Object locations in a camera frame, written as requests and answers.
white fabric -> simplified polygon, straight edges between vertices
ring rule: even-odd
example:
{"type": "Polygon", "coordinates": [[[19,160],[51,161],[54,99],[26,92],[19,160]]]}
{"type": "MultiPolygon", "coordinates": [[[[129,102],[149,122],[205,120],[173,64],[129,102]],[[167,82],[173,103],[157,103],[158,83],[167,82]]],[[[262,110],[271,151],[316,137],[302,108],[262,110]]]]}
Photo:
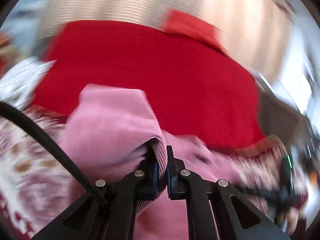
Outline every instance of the white fabric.
{"type": "Polygon", "coordinates": [[[0,100],[23,110],[32,101],[32,93],[54,61],[39,61],[29,57],[13,66],[0,79],[0,100]]]}

red cloth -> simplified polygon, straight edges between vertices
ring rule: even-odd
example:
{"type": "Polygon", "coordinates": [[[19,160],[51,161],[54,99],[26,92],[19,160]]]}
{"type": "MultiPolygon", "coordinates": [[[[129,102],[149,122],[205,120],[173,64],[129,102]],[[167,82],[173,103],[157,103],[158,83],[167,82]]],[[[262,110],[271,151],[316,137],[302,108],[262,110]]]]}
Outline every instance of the red cloth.
{"type": "Polygon", "coordinates": [[[223,52],[221,44],[217,41],[220,30],[190,14],[171,10],[163,31],[168,34],[185,35],[223,52]]]}
{"type": "Polygon", "coordinates": [[[69,115],[88,83],[141,89],[169,133],[194,134],[214,149],[264,137],[254,78],[193,39],[125,22],[77,21],[53,42],[45,60],[55,59],[35,105],[69,115]]]}

green light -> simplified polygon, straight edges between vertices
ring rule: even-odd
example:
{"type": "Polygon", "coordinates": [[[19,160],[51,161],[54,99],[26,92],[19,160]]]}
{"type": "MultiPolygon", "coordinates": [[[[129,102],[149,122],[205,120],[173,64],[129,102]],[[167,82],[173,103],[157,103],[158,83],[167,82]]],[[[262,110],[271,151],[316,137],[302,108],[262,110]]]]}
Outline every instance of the green light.
{"type": "Polygon", "coordinates": [[[289,155],[288,155],[288,160],[289,160],[290,168],[292,169],[292,165],[291,165],[291,161],[290,161],[290,156],[289,155]]]}

round metal rivet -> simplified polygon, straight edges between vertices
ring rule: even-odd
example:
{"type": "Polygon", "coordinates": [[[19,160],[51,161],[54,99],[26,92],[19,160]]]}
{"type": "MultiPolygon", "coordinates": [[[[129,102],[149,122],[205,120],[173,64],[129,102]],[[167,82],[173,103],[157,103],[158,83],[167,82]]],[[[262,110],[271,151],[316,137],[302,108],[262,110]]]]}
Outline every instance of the round metal rivet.
{"type": "Polygon", "coordinates": [[[104,187],[106,185],[106,181],[104,179],[98,179],[96,181],[96,186],[97,187],[104,187]]]}
{"type": "Polygon", "coordinates": [[[220,179],[220,180],[218,181],[218,184],[219,184],[219,186],[221,186],[221,187],[226,187],[226,186],[228,186],[228,182],[227,182],[225,179],[220,179]]]}
{"type": "Polygon", "coordinates": [[[144,175],[144,172],[141,171],[141,170],[137,170],[137,171],[134,172],[134,175],[135,175],[136,177],[142,177],[142,176],[144,175]]]}
{"type": "Polygon", "coordinates": [[[182,171],[180,171],[180,174],[182,176],[189,176],[191,174],[191,172],[189,170],[182,170],[182,171]]]}

striped beige surface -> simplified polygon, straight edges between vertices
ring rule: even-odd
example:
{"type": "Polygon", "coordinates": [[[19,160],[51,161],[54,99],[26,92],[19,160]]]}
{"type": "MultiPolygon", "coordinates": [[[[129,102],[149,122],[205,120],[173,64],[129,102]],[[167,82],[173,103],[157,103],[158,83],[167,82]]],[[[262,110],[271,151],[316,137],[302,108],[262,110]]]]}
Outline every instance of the striped beige surface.
{"type": "Polygon", "coordinates": [[[217,26],[226,52],[245,68],[260,71],[270,83],[278,77],[291,26],[283,0],[49,0],[37,40],[57,34],[63,23],[81,19],[159,29],[171,8],[217,26]]]}

